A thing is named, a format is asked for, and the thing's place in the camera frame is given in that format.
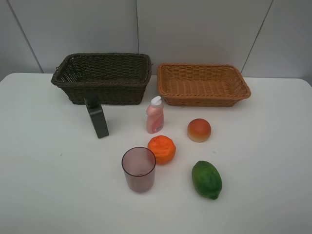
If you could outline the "orange wicker basket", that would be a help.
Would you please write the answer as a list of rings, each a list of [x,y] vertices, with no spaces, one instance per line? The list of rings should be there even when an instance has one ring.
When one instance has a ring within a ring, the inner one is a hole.
[[[231,107],[251,96],[241,73],[227,64],[162,63],[157,88],[172,106]]]

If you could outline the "black rectangular bottle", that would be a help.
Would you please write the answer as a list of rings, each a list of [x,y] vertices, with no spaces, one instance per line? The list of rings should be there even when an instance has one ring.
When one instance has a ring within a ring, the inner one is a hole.
[[[109,136],[105,115],[98,96],[94,93],[86,93],[84,95],[84,102],[97,137],[103,138]]]

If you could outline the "dark brown wicker basket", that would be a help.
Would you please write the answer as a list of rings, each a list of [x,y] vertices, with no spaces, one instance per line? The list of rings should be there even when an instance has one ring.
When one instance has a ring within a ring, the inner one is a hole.
[[[151,74],[146,54],[77,53],[56,68],[51,83],[73,104],[84,104],[85,94],[94,93],[101,104],[139,105]]]

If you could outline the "pink bottle white cap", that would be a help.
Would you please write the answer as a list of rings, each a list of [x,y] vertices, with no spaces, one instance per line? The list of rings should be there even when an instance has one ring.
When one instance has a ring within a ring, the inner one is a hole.
[[[164,125],[164,105],[161,96],[153,98],[147,108],[146,128],[148,133],[154,134],[159,132]]]

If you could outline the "purple translucent cup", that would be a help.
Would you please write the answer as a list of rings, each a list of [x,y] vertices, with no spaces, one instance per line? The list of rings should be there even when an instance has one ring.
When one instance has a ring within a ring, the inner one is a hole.
[[[155,182],[156,157],[145,147],[134,147],[122,157],[121,165],[128,187],[136,193],[150,190]]]

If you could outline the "red orange peach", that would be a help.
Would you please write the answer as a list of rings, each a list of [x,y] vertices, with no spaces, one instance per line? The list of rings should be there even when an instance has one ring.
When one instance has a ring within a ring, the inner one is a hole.
[[[209,122],[202,118],[192,120],[187,127],[187,135],[194,142],[202,143],[207,141],[211,133],[212,128]]]

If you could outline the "orange mandarin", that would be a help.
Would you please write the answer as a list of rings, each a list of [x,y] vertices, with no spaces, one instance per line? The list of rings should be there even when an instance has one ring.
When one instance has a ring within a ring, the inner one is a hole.
[[[159,135],[153,137],[148,143],[148,149],[156,157],[156,163],[163,165],[171,162],[176,154],[174,142],[167,136]]]

